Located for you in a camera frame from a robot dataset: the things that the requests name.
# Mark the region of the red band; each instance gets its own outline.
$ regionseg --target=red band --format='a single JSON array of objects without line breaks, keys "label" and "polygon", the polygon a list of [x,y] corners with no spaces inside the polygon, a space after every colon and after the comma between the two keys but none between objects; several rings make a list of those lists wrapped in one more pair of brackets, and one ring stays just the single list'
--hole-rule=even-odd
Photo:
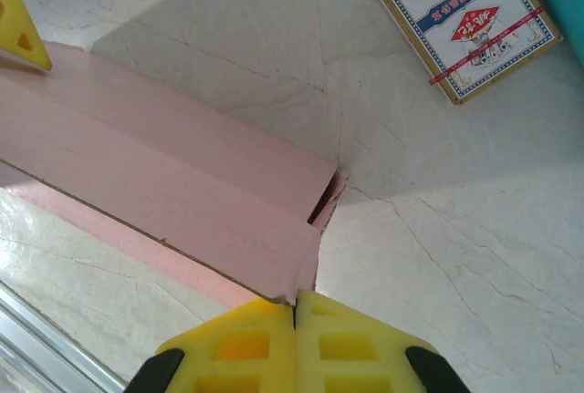
[{"label": "red band", "polygon": [[483,51],[485,51],[488,48],[492,47],[498,41],[500,41],[500,40],[504,39],[505,37],[509,36],[511,33],[513,33],[514,31],[516,31],[519,27],[524,26],[531,19],[535,18],[536,16],[540,15],[543,12],[544,12],[544,6],[541,5],[538,8],[536,8],[533,12],[531,12],[529,15],[527,15],[524,18],[518,20],[512,26],[510,26],[509,28],[505,29],[504,31],[502,31],[501,33],[499,33],[497,36],[493,37],[491,40],[489,40],[485,44],[482,44],[480,48],[476,49],[475,51],[473,51],[471,54],[469,54],[468,56],[466,56],[465,58],[463,58],[459,62],[456,62],[454,65],[452,65],[451,67],[449,67],[448,69],[446,69],[442,74],[440,74],[439,76],[434,77],[432,80],[430,80],[430,84],[431,85],[435,85],[439,81],[444,80],[445,78],[447,78],[448,76],[450,76],[454,71],[456,71],[460,67],[466,65],[473,58],[479,56]]}]

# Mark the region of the metal strip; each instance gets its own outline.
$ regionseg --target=metal strip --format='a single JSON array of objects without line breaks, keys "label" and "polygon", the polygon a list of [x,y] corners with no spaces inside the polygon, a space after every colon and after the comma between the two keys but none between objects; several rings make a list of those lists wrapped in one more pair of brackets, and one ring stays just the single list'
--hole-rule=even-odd
[{"label": "metal strip", "polygon": [[51,393],[120,393],[126,385],[2,281],[0,355]]}]

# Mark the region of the red diamond logo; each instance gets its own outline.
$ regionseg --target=red diamond logo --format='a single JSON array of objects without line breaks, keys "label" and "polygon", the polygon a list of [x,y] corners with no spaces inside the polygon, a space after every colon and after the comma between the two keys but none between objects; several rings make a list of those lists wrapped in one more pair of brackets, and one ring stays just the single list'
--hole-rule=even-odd
[{"label": "red diamond logo", "polygon": [[479,32],[488,32],[501,7],[477,8],[466,12],[451,40],[470,40]]}]

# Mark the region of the playing card box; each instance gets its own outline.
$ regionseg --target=playing card box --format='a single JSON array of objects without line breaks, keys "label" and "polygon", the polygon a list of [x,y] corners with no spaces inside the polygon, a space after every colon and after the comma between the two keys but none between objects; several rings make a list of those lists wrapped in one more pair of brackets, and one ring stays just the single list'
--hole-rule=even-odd
[{"label": "playing card box", "polygon": [[561,40],[538,0],[381,1],[454,104]]}]

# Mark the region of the folded pink paper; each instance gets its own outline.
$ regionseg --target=folded pink paper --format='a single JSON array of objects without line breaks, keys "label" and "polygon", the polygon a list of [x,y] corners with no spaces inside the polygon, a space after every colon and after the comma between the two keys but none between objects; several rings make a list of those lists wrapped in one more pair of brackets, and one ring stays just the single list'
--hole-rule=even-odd
[{"label": "folded pink paper", "polygon": [[117,247],[114,234],[139,234],[123,250],[164,273],[186,256],[289,303],[313,285],[320,231],[307,221],[332,212],[314,215],[335,165],[101,57],[48,52],[47,75],[0,67],[2,186],[85,230],[93,221]]}]

